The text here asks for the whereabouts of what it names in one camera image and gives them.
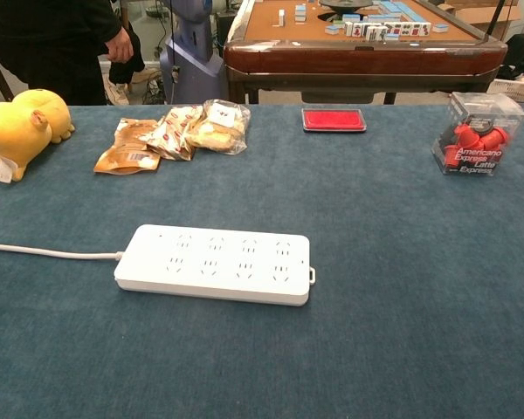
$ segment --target clear plastic box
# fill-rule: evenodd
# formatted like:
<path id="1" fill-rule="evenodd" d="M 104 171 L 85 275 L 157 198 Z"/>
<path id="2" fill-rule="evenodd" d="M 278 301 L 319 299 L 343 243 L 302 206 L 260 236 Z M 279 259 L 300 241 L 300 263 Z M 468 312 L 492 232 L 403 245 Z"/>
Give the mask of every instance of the clear plastic box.
<path id="1" fill-rule="evenodd" d="M 431 150 L 441 171 L 494 175 L 524 121 L 521 106 L 502 93 L 453 93 L 448 108 L 448 127 Z"/>

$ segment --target hand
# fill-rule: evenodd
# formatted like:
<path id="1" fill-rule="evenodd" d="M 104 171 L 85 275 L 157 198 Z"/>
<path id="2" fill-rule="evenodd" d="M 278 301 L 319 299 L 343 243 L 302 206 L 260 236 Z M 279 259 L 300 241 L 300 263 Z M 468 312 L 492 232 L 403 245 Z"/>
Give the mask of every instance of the hand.
<path id="1" fill-rule="evenodd" d="M 108 48 L 107 58 L 114 63 L 126 63 L 134 55 L 132 42 L 124 28 L 121 28 L 119 33 L 105 45 Z"/>

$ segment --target plush toy tag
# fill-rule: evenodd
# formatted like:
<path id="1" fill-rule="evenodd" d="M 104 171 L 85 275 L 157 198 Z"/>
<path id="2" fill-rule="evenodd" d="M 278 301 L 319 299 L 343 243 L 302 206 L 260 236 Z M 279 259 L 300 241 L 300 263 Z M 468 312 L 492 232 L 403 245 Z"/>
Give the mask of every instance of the plush toy tag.
<path id="1" fill-rule="evenodd" d="M 0 157 L 0 182 L 11 183 L 11 178 L 17 170 L 17 164 L 5 157 Z"/>

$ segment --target cardboard box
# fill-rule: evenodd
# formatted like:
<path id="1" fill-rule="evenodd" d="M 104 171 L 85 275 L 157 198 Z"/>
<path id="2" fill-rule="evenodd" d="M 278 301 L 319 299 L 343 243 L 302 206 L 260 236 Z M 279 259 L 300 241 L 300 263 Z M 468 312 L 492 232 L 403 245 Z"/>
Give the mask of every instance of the cardboard box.
<path id="1" fill-rule="evenodd" d="M 456 17 L 467 24 L 475 26 L 480 31 L 487 31 L 491 19 L 495 13 L 495 7 L 477 7 L 456 10 Z M 492 36 L 501 39 L 507 32 L 508 26 L 522 17 L 518 7 L 503 7 L 499 15 L 499 20 L 495 25 Z"/>
<path id="2" fill-rule="evenodd" d="M 456 10 L 460 9 L 469 9 L 469 8 L 477 8 L 477 7 L 497 7 L 497 4 L 499 4 L 499 0 L 450 0 L 447 1 L 450 6 L 453 6 Z M 506 6 L 515 6 L 518 4 L 518 0 L 506 0 L 505 5 Z"/>

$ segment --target table surface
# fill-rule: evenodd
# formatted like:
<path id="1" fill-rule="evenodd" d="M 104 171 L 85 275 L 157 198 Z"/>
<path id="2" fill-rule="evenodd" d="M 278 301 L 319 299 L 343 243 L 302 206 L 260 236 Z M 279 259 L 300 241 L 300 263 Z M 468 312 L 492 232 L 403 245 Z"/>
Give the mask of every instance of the table surface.
<path id="1" fill-rule="evenodd" d="M 524 417 L 524 126 L 495 177 L 441 175 L 443 106 L 362 106 L 305 134 L 253 106 L 249 147 L 96 175 L 120 117 L 0 183 L 0 243 L 124 250 L 144 223 L 302 234 L 305 306 L 124 292 L 115 262 L 0 252 L 0 417 Z"/>
<path id="2" fill-rule="evenodd" d="M 439 42 L 439 41 L 460 41 L 477 44 L 480 38 L 473 36 L 464 28 L 467 25 L 462 24 L 458 26 L 455 23 L 444 19 L 443 11 L 438 8 L 428 9 L 415 0 L 400 0 L 407 4 L 419 16 L 424 18 L 427 22 L 435 24 L 448 24 L 449 30 L 444 33 L 436 33 L 432 31 L 428 37 L 400 37 L 401 41 L 419 41 L 419 42 Z M 337 35 L 331 35 L 324 30 L 331 25 L 329 22 L 324 22 L 318 18 L 323 13 L 330 12 L 328 7 L 318 5 L 318 1 L 314 3 L 305 3 L 307 7 L 307 21 L 295 22 L 295 5 L 300 2 L 292 0 L 265 0 L 262 3 L 254 3 L 252 12 L 248 16 L 247 28 L 245 33 L 245 40 L 264 40 L 264 39 L 289 39 L 292 41 L 338 41 L 344 40 L 353 43 L 365 42 L 365 38 L 347 37 L 344 31 L 340 31 Z M 283 9 L 286 13 L 286 25 L 279 26 L 278 11 Z M 364 15 L 377 14 L 372 10 L 359 10 Z"/>

